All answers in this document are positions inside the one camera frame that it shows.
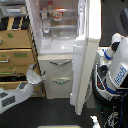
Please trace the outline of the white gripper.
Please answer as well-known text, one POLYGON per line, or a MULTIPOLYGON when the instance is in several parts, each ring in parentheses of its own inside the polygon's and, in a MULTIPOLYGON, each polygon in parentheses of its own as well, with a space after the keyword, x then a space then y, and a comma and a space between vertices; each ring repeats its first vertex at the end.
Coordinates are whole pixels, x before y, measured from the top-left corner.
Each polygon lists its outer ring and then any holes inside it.
POLYGON ((33 86, 39 86, 45 81, 45 76, 41 76, 37 74, 34 69, 36 65, 29 65, 26 73, 27 82, 32 84, 33 86))

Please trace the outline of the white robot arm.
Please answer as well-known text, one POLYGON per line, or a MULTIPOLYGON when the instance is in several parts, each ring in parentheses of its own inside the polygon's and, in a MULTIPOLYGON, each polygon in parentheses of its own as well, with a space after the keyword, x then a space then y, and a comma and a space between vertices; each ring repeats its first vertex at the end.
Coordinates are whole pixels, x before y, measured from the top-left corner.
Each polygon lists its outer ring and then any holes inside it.
POLYGON ((21 82, 16 89, 0 88, 0 114, 11 107, 26 101, 34 92, 34 88, 45 80, 44 76, 34 71, 35 65, 29 65, 26 73, 26 82, 21 82))

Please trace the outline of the white robot base edge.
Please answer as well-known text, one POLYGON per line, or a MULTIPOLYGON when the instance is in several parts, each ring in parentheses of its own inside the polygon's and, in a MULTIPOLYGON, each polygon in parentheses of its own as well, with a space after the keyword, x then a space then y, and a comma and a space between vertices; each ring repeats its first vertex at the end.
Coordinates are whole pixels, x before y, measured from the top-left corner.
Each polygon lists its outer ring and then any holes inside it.
MULTIPOLYGON (((97 116, 90 116, 93 121, 92 128, 101 128, 97 116)), ((78 125, 53 125, 53 126, 38 126, 37 128, 82 128, 78 125)))

